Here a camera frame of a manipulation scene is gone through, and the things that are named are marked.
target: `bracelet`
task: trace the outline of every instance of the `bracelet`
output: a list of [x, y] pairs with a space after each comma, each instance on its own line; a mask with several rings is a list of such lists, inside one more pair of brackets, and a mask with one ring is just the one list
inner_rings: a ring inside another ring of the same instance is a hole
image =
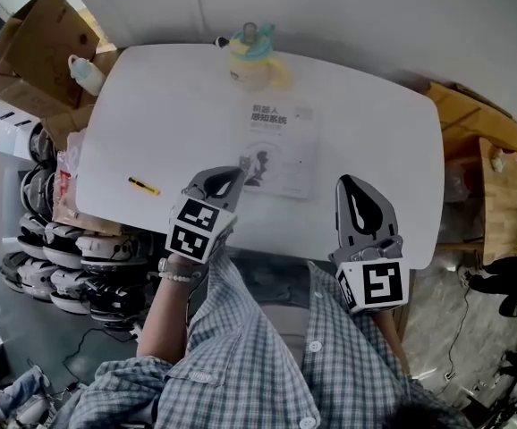
[[199, 279], [198, 277], [190, 278], [188, 276], [177, 276], [170, 272], [161, 272], [159, 276], [161, 278], [166, 278], [167, 280], [172, 280], [174, 282], [195, 282]]

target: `checkered shirt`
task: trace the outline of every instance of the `checkered shirt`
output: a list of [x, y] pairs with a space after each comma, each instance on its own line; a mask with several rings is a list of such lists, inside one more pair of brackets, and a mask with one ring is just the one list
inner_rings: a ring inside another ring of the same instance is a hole
[[309, 270], [301, 367], [237, 268], [219, 253], [185, 358], [176, 365], [155, 357], [102, 364], [54, 427], [113, 427], [147, 410], [156, 428], [374, 428], [402, 402], [440, 411], [451, 428], [470, 427], [461, 413], [406, 378], [368, 315], [348, 315], [333, 276], [312, 263]]

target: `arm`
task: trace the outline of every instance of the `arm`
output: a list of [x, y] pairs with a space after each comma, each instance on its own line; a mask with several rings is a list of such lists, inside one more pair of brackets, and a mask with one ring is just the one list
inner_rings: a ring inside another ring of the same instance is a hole
[[[169, 262], [187, 265], [184, 257], [171, 255]], [[154, 356], [176, 364], [185, 356], [185, 313], [191, 286], [163, 278], [143, 326], [137, 356]]]
[[393, 353], [400, 361], [403, 372], [405, 374], [409, 374], [410, 364], [408, 363], [408, 358], [405, 356], [405, 351], [403, 350], [400, 336], [395, 329], [392, 313], [393, 312], [391, 310], [379, 311], [372, 315], [372, 319], [374, 320], [374, 323], [376, 323], [377, 328], [382, 332], [382, 335], [384, 336], [384, 339], [386, 339], [387, 344], [390, 345]]

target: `hand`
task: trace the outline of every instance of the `hand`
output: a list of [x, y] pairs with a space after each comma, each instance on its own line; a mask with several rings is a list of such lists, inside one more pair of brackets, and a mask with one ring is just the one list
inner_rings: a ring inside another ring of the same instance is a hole
[[179, 264], [179, 265], [195, 265], [197, 264], [194, 261], [191, 261], [187, 257], [179, 256], [178, 254], [171, 253], [171, 256], [167, 258], [167, 262], [171, 264]]

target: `stacked helmets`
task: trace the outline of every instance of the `stacked helmets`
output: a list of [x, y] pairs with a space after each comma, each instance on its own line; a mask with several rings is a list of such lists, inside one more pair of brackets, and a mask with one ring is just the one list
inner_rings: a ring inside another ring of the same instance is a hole
[[27, 210], [18, 237], [23, 252], [4, 257], [4, 283], [65, 312], [90, 313], [106, 328], [131, 330], [147, 309], [151, 233], [115, 237], [52, 222], [55, 150], [41, 124], [31, 132], [29, 145], [37, 165], [21, 183]]
[[50, 299], [58, 308], [74, 315], [89, 312], [82, 291], [89, 275], [81, 270], [81, 251], [76, 246], [76, 240], [83, 233], [83, 229], [60, 223], [49, 223], [45, 229], [44, 255], [60, 267], [52, 274], [55, 291]]
[[120, 237], [86, 233], [76, 245], [82, 253], [83, 269], [95, 275], [85, 282], [91, 317], [108, 329], [131, 330], [146, 309], [151, 233], [139, 231]]

